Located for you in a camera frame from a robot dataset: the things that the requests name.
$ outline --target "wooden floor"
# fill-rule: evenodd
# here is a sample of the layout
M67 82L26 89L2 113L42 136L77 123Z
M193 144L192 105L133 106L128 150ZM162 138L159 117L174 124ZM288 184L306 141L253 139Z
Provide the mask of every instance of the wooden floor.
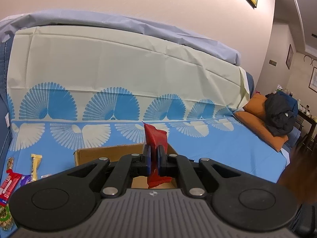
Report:
M291 163L281 174L278 184L287 187L297 197L299 203L317 202L317 151L305 153L294 149Z

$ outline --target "cardboard box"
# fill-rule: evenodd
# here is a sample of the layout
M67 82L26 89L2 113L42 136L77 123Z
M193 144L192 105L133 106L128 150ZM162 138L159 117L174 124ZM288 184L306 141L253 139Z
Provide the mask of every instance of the cardboard box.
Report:
M79 166L95 160L100 157L109 158L110 162L119 161L119 159L128 154L143 153L143 144L120 145L113 147L99 147L90 149L78 149L74 152L75 165ZM177 154L170 144L167 145L167 154ZM147 189L147 177L139 176L133 179L132 188ZM170 183L163 183L154 189L173 189L176 188L176 182L173 179Z

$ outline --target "gray ribbed surface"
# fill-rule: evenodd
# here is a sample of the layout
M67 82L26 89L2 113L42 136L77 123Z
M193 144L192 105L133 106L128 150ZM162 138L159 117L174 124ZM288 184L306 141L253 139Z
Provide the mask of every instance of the gray ribbed surface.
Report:
M180 189L128 189L116 199L105 199L94 215L72 229L57 233L36 233L23 228L13 238L251 238L296 237L287 229L271 233L248 233L221 222L204 200L191 199Z

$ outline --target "red snack package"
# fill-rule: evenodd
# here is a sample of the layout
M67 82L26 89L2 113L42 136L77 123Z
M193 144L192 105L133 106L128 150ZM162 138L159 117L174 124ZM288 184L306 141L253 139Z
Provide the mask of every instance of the red snack package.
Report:
M21 178L21 174L10 172L0 187L0 205L5 206L9 197Z
M171 177L160 177L157 170L156 148L163 145L165 153L167 152L167 132L157 130L153 125L144 124L145 141L151 146L151 174L147 178L149 189L162 183L171 182Z

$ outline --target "white ceiling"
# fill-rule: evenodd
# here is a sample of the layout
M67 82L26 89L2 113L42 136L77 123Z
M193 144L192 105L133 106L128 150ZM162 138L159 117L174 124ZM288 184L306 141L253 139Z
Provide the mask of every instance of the white ceiling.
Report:
M276 0L274 19L290 26L296 50L317 58L317 0Z

